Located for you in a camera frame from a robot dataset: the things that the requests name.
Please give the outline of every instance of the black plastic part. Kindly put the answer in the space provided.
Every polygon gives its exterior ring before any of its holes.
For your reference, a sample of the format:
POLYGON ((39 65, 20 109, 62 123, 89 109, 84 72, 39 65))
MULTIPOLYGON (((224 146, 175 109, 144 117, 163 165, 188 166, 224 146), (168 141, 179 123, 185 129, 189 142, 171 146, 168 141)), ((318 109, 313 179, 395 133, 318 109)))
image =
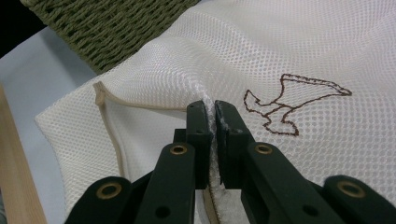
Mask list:
POLYGON ((163 148, 135 223, 193 222, 194 156, 194 147, 185 143, 163 148))
POLYGON ((210 145, 205 105, 202 101, 187 106, 186 142, 195 148, 195 188, 205 189, 209 182, 210 145))
POLYGON ((316 184, 314 182, 311 182, 309 180, 307 180, 307 181, 312 186, 312 188, 314 188, 317 191, 317 193, 319 193, 320 195, 322 194, 322 191, 323 191, 323 187, 322 186, 320 186, 320 185, 318 185, 318 184, 316 184))
POLYGON ((249 174, 245 176, 241 201, 250 224, 268 223, 270 212, 249 174))
POLYGON ((186 129, 175 129, 173 142, 186 142, 186 129))
POLYGON ((215 108, 221 181, 226 189, 241 189, 244 173, 242 155, 254 139, 235 106, 216 101, 215 108))
POLYGON ((276 147, 252 143, 245 158, 270 212, 268 223, 345 223, 276 147))
POLYGON ((66 224, 120 224, 133 223, 149 183, 151 173, 135 181, 132 185, 127 179, 110 176, 93 183, 73 207, 66 224), (112 198, 99 198, 120 192, 112 198))
POLYGON ((396 223, 396 208, 369 186, 350 176, 327 178, 323 197, 346 223, 396 223))

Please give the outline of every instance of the white cloth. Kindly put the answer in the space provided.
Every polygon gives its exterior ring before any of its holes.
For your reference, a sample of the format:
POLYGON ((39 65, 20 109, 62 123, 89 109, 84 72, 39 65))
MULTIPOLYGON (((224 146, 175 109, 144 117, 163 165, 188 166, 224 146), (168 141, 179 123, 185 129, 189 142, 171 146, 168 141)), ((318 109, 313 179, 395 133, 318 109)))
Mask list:
MULTIPOLYGON (((145 143, 122 140, 138 135, 128 106, 182 110, 202 99, 214 132, 213 103, 223 100, 237 107, 256 141, 279 147, 307 179, 351 175, 396 203, 395 22, 392 1, 219 0, 189 9, 135 56, 37 117, 64 165, 69 206, 95 178, 117 172, 93 83, 128 164, 136 162, 127 154, 156 159, 144 156, 145 143)), ((147 125, 177 126, 149 116, 147 125)), ((216 153, 212 159, 219 220, 246 223, 239 191, 219 185, 216 153)))

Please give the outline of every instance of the brown embroidery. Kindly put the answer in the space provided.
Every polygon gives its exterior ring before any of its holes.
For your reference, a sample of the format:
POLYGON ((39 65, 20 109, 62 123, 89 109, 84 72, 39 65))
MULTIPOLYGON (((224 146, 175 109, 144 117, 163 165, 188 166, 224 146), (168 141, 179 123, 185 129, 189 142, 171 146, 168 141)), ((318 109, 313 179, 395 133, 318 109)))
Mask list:
POLYGON ((285 135, 292 135, 298 136, 300 134, 297 125, 290 120, 287 120, 288 115, 296 111, 297 109, 312 103, 314 101, 321 100, 326 97, 330 96, 350 96, 352 92, 342 88, 338 84, 316 79, 316 78, 309 78, 309 77, 300 77, 290 74, 282 75, 280 79, 281 85, 281 93, 280 95, 270 102, 269 104, 262 104, 261 100, 251 92, 251 90, 247 90, 244 97, 244 104, 245 108, 249 113, 257 113, 260 114, 263 118, 266 118, 268 121, 264 123, 262 126, 270 133, 276 134, 285 134, 285 135), (294 91, 287 92, 287 87, 289 89, 294 88, 294 91), (309 94, 309 99, 307 98, 308 95, 296 95, 298 91, 304 93, 304 88, 315 88, 315 94, 309 94), (278 131, 276 128, 271 127, 274 125, 273 118, 281 116, 280 122, 277 124, 284 124, 287 125, 290 131, 278 131))

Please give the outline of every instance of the embroidered bird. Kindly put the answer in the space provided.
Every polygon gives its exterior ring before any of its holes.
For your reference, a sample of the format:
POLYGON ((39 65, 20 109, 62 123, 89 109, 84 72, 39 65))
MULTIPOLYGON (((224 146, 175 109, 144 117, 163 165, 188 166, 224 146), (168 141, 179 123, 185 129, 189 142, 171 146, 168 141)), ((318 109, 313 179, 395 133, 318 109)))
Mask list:
POLYGON ((266 118, 263 127, 270 133, 298 136, 300 132, 297 125, 288 120, 289 114, 330 96, 352 95, 334 82, 290 74, 282 75, 280 84, 281 93, 268 104, 263 104, 251 90, 247 90, 244 97, 246 110, 266 118))

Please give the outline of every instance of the olive woven material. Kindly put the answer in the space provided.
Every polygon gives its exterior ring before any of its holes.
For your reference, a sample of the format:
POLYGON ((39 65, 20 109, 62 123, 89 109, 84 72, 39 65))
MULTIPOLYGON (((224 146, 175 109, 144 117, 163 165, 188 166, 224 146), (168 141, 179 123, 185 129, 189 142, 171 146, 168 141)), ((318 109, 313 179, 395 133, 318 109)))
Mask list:
POLYGON ((21 0, 102 74, 159 36, 198 0, 21 0))

